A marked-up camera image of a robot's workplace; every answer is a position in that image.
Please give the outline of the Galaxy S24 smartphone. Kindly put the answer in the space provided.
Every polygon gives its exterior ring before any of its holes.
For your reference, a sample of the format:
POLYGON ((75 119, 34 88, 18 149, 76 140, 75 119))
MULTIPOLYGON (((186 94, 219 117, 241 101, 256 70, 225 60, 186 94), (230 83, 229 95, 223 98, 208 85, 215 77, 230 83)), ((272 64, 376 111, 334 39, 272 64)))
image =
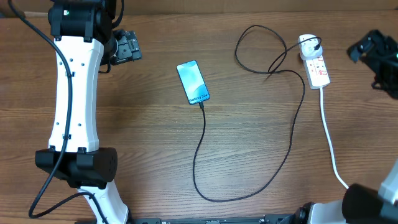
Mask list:
POLYGON ((177 72, 190 105, 210 99, 210 93, 196 60, 177 65, 177 72))

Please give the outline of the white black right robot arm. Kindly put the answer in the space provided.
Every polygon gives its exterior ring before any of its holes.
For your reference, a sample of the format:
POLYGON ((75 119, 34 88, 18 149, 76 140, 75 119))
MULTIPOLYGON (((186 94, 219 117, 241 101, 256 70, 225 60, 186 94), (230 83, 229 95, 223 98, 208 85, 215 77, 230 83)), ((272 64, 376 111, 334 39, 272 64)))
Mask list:
MULTIPOLYGON (((346 189, 341 200, 329 203, 309 202, 300 207, 282 223, 397 223, 397 166, 393 166, 381 183, 379 190, 360 184, 348 185, 339 175, 335 152, 325 118, 323 89, 330 78, 323 60, 321 39, 312 34, 298 38, 300 57, 303 60, 310 88, 320 92, 320 116, 330 149, 333 172, 346 189)), ((372 88, 385 91, 397 98, 397 42, 379 30, 369 31, 361 40, 347 49, 349 58, 362 61, 375 74, 372 88)))

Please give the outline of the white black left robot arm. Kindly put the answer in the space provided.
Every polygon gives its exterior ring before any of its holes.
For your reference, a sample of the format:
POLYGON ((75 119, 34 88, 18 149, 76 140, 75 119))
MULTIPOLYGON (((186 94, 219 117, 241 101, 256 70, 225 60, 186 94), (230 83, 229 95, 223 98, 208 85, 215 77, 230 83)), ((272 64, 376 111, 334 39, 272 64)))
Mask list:
POLYGON ((96 128, 101 66, 142 57, 136 34, 119 26, 123 14, 123 1, 55 1, 48 12, 50 34, 43 35, 56 53, 57 93, 49 143, 36 151, 35 164, 49 179, 76 189, 95 223, 134 221, 114 181, 117 152, 100 146, 96 128))

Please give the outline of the white charger plug adapter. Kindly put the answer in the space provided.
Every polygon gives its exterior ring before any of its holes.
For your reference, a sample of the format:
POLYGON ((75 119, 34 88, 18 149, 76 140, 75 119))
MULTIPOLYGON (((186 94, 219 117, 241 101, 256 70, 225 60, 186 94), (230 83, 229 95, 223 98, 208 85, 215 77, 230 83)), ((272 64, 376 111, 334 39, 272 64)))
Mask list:
POLYGON ((298 46, 301 59, 306 61, 320 57, 323 54, 321 42, 321 38, 313 34, 300 35, 298 38, 298 46))

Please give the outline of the brown cardboard backdrop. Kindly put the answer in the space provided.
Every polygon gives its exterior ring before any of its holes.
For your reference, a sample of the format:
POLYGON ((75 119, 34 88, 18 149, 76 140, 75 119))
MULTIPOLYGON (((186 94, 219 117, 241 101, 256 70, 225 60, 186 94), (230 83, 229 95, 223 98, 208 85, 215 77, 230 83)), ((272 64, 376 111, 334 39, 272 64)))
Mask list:
POLYGON ((125 0, 125 15, 364 11, 397 8, 397 0, 125 0))

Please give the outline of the white power strip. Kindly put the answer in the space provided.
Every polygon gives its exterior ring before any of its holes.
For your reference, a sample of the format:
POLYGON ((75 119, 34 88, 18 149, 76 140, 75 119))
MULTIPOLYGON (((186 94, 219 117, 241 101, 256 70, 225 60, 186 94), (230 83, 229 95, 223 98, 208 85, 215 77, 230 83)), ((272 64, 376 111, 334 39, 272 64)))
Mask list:
POLYGON ((322 55, 312 60, 305 60, 303 64, 311 89, 320 89, 330 84, 330 77, 322 55))

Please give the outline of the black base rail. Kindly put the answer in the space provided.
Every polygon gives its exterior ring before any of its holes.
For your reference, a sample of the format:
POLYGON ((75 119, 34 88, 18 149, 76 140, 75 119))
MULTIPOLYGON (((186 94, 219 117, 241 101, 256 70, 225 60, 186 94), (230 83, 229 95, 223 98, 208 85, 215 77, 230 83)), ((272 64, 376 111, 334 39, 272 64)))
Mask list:
POLYGON ((265 215, 263 217, 237 218, 186 218, 162 220, 160 218, 128 218, 130 224, 294 224, 307 223, 308 216, 301 214, 265 215))

